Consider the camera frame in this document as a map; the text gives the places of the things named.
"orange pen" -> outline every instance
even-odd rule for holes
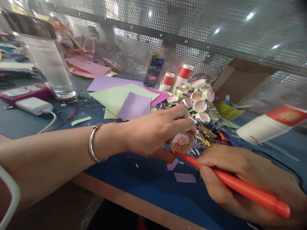
[[[176,152],[176,154],[180,156],[182,159],[184,159],[186,162],[190,163],[191,165],[199,169],[199,164],[196,162],[196,159],[194,157],[179,152]],[[273,195],[265,191],[262,191],[254,186],[251,186],[245,183],[244,181],[236,177],[233,177],[225,172],[222,172],[218,169],[213,169],[213,171],[217,174],[220,180],[229,188],[237,191],[243,196],[261,205],[262,207],[265,207],[266,209],[283,216],[284,218],[290,217],[289,205],[278,200]]]

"silver bangle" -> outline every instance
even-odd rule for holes
[[[97,125],[93,126],[93,132],[90,138],[90,144],[89,144],[89,149],[90,149],[90,157],[93,161],[95,161],[96,163],[100,163],[100,162],[104,162],[106,161],[108,158],[104,159],[104,160],[98,160],[98,158],[95,156],[94,151],[93,151],[93,139],[94,139],[94,134],[95,132],[98,130],[99,126],[104,125],[104,123],[98,123]]]

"wooden table edge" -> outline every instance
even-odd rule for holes
[[[171,230],[207,230],[85,173],[77,175],[71,181],[96,195],[106,198]]]

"white cable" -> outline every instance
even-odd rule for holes
[[[57,115],[54,113],[54,112],[52,112],[52,111],[49,111],[49,113],[51,113],[52,115],[53,115],[53,120],[52,120],[52,122],[50,122],[49,123],[49,125],[47,125],[42,131],[40,131],[38,134],[40,134],[40,133],[43,133],[43,132],[45,132],[50,126],[52,126],[53,124],[54,124],[54,122],[56,121],[56,119],[57,119]]]
[[[8,172],[1,165],[0,165],[0,177],[7,185],[12,197],[11,204],[4,218],[2,219],[2,222],[0,223],[0,230],[5,230],[17,209],[20,200],[20,190],[14,179],[8,174]]]

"hand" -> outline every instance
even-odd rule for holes
[[[183,132],[196,135],[195,123],[189,118],[185,105],[156,111],[138,119],[122,123],[126,151],[154,157],[171,164],[175,153],[163,149],[163,144]]]
[[[210,197],[233,215],[262,225],[265,229],[304,229],[307,215],[307,196],[290,173],[268,159],[247,149],[212,145],[202,152],[197,162]],[[210,167],[235,173],[241,180],[273,194],[287,203],[291,217],[285,219],[248,198],[231,191]]]

